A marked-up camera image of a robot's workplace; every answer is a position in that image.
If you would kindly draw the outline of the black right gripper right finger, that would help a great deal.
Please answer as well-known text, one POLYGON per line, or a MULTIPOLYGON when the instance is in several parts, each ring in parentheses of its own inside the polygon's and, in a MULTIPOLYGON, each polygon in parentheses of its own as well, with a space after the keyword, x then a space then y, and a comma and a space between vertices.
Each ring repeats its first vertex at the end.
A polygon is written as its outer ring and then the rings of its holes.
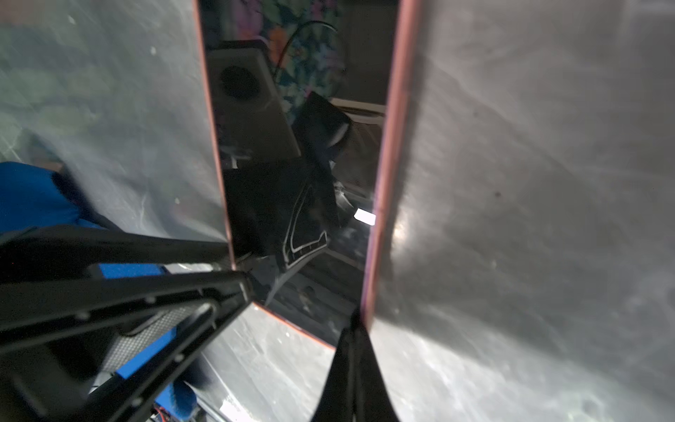
POLYGON ((367 329, 357 325, 357 420, 399 422, 367 329))

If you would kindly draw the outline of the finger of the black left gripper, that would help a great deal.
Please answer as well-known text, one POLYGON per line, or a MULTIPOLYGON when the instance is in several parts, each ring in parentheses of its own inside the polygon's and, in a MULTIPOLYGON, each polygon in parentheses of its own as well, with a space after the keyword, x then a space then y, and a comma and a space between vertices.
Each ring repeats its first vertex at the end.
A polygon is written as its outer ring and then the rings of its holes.
POLYGON ((228 244, 58 225, 1 235, 1 283, 76 280, 99 264, 202 264, 230 258, 228 244))
POLYGON ((8 283, 4 421, 143 421, 251 302, 241 273, 8 283))

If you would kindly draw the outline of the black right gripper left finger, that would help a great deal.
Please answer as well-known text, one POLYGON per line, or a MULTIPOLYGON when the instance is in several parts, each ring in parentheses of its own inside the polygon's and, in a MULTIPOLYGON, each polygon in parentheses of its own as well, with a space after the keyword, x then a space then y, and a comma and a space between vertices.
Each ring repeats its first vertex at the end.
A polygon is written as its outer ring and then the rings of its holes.
POLYGON ((353 340, 359 317, 352 316, 340 335, 332 365, 312 422, 351 422, 354 420, 353 340))

